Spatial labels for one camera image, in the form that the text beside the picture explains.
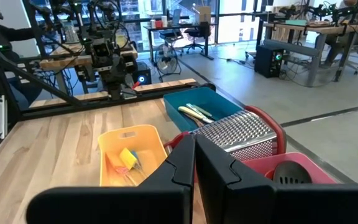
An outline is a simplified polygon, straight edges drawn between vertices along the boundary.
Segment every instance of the yellow sponge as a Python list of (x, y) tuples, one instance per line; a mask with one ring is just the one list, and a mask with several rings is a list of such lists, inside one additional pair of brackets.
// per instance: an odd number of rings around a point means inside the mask
[(136, 157), (127, 148), (122, 150), (119, 154), (119, 158), (129, 170), (131, 170), (137, 163)]

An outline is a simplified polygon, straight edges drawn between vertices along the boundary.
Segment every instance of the concrete floor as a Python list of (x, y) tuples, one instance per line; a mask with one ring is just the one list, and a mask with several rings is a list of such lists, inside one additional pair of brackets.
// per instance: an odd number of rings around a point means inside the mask
[[(322, 73), (315, 83), (321, 87), (307, 88), (301, 86), (306, 74), (297, 75), (294, 82), (267, 79), (253, 71), (252, 58), (245, 66), (222, 59), (244, 60), (246, 49), (253, 51), (255, 44), (210, 47), (215, 60), (200, 56), (198, 51), (185, 54), (180, 57), (181, 75), (170, 75), (163, 80), (194, 78), (200, 83), (212, 82), (218, 93), (234, 103), (258, 106), (285, 127), (288, 152), (306, 154), (338, 181), (358, 182), (358, 76), (353, 75), (354, 71), (346, 68), (338, 83), (329, 82), (333, 73)], [(352, 55), (350, 59), (358, 62), (358, 54)], [(139, 56), (138, 61), (152, 68), (148, 53)], [(152, 81), (159, 82), (155, 68), (152, 68)], [(80, 83), (74, 94), (83, 94)], [(50, 98), (47, 92), (39, 97), (47, 98)]]

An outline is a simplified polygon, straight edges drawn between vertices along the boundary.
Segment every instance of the wooden board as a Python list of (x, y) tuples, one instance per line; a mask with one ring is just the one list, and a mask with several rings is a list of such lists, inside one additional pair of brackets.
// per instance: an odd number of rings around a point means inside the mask
[[(98, 186), (98, 136), (151, 124), (163, 143), (179, 129), (163, 99), (113, 106), (17, 123), (0, 145), (0, 224), (25, 224), (25, 210), (39, 192), (58, 186)], [(193, 223), (206, 223), (195, 184)]]
[[(68, 47), (74, 52), (79, 52), (82, 50), (83, 46), (81, 44), (65, 44), (65, 47)], [(137, 51), (133, 46), (132, 50), (127, 50), (121, 52), (121, 55), (129, 55), (132, 54), (135, 59), (137, 59)], [(63, 49), (62, 47), (58, 47), (54, 50), (51, 55), (62, 55), (68, 54), (68, 52)], [(92, 64), (92, 57), (90, 55), (81, 55), (78, 57), (68, 57), (62, 60), (42, 60), (40, 62), (41, 68), (45, 70), (56, 70), (61, 68), (71, 68), (76, 65), (91, 65)]]
[[(272, 23), (265, 23), (265, 27), (273, 27)], [(305, 27), (303, 26), (292, 26), (292, 25), (286, 25), (286, 24), (276, 24), (275, 27), (278, 28), (286, 28), (286, 29), (293, 29), (293, 30), (304, 30)], [(343, 26), (339, 27), (308, 27), (307, 31), (316, 32), (319, 34), (342, 34), (343, 32)], [(358, 25), (349, 25), (346, 29), (346, 33), (349, 32), (358, 32)]]
[[(196, 80), (194, 80), (192, 78), (188, 78), (185, 80), (177, 80), (177, 81), (172, 81), (172, 82), (156, 83), (156, 84), (151, 84), (151, 85), (141, 85), (141, 86), (136, 87), (135, 90), (136, 91), (153, 90), (156, 88), (182, 85), (182, 84), (193, 83), (193, 82), (196, 82)], [(105, 97), (107, 95), (108, 95), (107, 92), (103, 91), (103, 92), (97, 92), (97, 93), (88, 93), (88, 94), (84, 94), (84, 95), (77, 95), (74, 97), (79, 100), (88, 100), (88, 99), (93, 99), (93, 98)], [(37, 101), (33, 102), (30, 105), (30, 107), (34, 108), (34, 107), (38, 107), (38, 106), (54, 105), (54, 104), (59, 104), (59, 103), (64, 103), (64, 102), (65, 101), (60, 98), (55, 98), (55, 99), (51, 99), (51, 100), (37, 100)]]

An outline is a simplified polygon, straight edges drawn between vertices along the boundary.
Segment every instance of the cup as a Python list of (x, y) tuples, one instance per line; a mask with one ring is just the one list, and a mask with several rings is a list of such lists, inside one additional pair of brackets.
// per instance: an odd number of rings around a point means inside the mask
[(150, 20), (150, 26), (155, 28), (155, 19)]
[(161, 16), (161, 21), (162, 21), (162, 27), (168, 26), (168, 17), (167, 16)]

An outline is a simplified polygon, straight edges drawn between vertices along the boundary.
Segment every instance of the fan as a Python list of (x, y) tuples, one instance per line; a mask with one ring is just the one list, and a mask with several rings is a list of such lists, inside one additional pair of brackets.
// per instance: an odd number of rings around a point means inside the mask
[(155, 51), (155, 66), (157, 67), (159, 79), (162, 82), (162, 77), (166, 75), (180, 75), (181, 67), (178, 63), (178, 55), (175, 49), (164, 43)]

